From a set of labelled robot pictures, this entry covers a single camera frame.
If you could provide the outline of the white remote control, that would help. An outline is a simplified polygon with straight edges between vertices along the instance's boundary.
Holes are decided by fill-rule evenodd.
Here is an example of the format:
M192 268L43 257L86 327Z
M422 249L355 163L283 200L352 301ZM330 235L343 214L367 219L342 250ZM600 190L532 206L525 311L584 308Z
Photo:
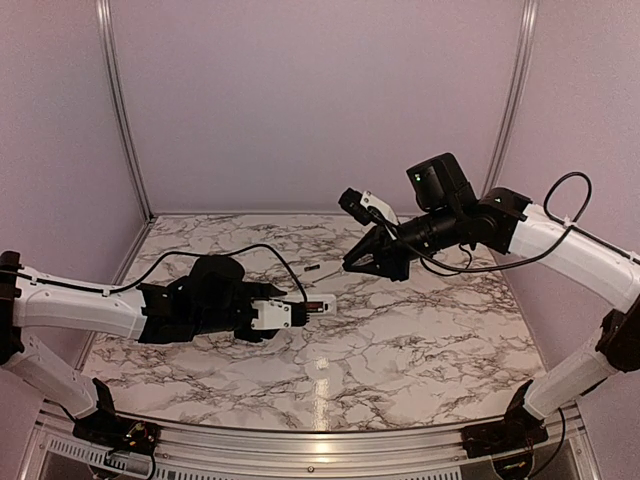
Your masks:
M334 316L337 311L337 300L333 294L308 294L307 299L301 294L291 294L284 302L292 305L297 316Z

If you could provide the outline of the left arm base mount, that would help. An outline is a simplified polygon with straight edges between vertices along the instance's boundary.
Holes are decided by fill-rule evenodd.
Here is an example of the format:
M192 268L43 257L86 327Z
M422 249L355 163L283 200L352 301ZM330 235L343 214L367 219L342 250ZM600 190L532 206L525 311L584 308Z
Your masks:
M74 422L73 435L115 452L152 455L160 436L158 424L124 417L84 418Z

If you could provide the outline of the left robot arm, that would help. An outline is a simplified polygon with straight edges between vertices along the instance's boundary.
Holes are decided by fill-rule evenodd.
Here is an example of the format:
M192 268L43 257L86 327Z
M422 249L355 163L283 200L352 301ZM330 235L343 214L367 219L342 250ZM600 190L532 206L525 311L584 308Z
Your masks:
M106 445L125 438L109 388L79 374L45 346L30 327L105 333L142 344L192 341L231 332L259 343L306 321L303 303L269 283L248 282L228 255L199 257L190 272L167 284L132 286L71 284L20 264L18 253L1 256L1 366L47 398Z

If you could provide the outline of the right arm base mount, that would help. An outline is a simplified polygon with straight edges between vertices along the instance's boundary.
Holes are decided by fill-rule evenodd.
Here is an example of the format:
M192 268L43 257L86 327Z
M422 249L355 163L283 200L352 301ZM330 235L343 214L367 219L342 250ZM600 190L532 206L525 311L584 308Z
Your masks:
M503 420L466 426L461 430L461 436L469 458L526 449L544 443L549 438L543 425L526 427Z

